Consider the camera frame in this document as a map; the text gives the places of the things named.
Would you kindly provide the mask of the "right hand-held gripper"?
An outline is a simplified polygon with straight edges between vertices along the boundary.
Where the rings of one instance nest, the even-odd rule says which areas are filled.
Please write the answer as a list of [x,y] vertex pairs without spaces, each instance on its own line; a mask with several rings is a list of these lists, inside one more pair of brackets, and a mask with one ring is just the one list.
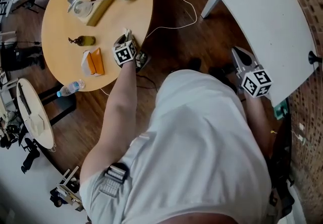
[[268,94],[273,82],[256,57],[240,47],[231,49],[239,88],[253,98]]

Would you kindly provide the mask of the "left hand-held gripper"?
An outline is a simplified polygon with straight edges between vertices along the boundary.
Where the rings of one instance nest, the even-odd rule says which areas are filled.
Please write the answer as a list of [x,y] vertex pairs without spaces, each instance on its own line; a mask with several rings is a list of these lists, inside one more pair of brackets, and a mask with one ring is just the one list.
[[133,61],[137,54],[136,43],[132,34],[123,34],[114,43],[112,48],[117,65],[122,68],[123,64]]

